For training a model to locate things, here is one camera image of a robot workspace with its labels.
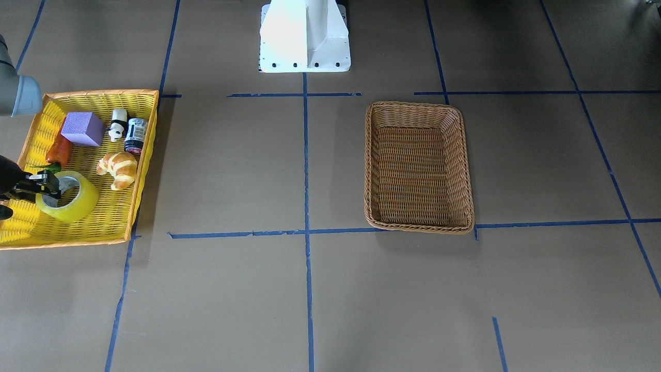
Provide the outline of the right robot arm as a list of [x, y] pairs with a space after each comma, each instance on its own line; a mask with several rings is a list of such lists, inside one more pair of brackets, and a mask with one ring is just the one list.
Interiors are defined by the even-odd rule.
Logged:
[[[42, 91], [33, 77], [20, 75], [9, 56], [6, 40], [1, 36], [1, 114], [2, 116], [35, 115], [40, 110]], [[36, 195], [61, 197], [59, 179], [50, 170], [35, 174], [24, 171], [4, 156], [1, 158], [2, 200], [18, 199], [35, 202]]]

